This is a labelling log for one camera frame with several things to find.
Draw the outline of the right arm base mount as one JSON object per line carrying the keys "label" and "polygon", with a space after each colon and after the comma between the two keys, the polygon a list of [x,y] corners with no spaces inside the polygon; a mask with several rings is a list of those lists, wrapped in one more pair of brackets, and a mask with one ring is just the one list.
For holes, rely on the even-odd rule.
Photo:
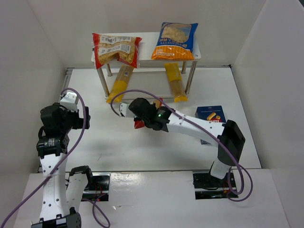
{"label": "right arm base mount", "polygon": [[238,195],[231,193],[228,185],[230,180],[231,187],[237,191],[236,183],[233,173],[225,175],[224,179],[218,179],[211,176],[207,171],[193,173],[193,186],[196,200],[209,200],[209,199],[226,199],[227,194],[231,198],[238,198]]}

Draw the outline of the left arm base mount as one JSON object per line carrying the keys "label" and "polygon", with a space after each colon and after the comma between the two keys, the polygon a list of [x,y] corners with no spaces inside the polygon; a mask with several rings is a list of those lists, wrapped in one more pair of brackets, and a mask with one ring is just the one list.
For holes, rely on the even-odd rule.
{"label": "left arm base mount", "polygon": [[98,201],[108,201],[110,174],[93,174],[93,182],[87,184],[83,191],[83,198],[95,201],[101,196]]}

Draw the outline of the small red pasta bag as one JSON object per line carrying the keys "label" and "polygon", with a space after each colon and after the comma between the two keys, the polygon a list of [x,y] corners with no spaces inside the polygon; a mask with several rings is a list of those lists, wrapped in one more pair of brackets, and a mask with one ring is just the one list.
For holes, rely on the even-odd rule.
{"label": "small red pasta bag", "polygon": [[[158,109],[163,105],[162,101],[163,101],[162,98],[160,98],[160,101],[155,99],[152,104]],[[140,129],[145,127],[144,122],[139,118],[136,117],[133,120],[134,120],[134,129]]]}

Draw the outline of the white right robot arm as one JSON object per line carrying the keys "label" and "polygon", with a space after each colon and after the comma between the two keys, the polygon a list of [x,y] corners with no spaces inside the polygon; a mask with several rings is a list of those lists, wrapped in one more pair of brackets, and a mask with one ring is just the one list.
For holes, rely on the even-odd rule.
{"label": "white right robot arm", "polygon": [[144,98],[136,98],[128,105],[128,110],[147,128],[168,133],[192,136],[218,148],[217,158],[210,168],[210,175],[224,179],[228,170],[238,165],[245,144],[245,137],[237,123],[212,122],[191,117],[166,106],[156,108]]}

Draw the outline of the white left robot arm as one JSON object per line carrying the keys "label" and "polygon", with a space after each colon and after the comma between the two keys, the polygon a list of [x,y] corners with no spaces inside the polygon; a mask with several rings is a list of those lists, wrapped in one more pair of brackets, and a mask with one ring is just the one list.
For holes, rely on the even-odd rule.
{"label": "white left robot arm", "polygon": [[43,202],[39,221],[33,228],[79,228],[79,206],[83,190],[92,181],[88,166],[75,167],[66,179],[65,155],[72,129],[89,128],[90,115],[79,117],[76,102],[59,102],[40,111],[43,126],[38,133],[37,151],[43,177]]}

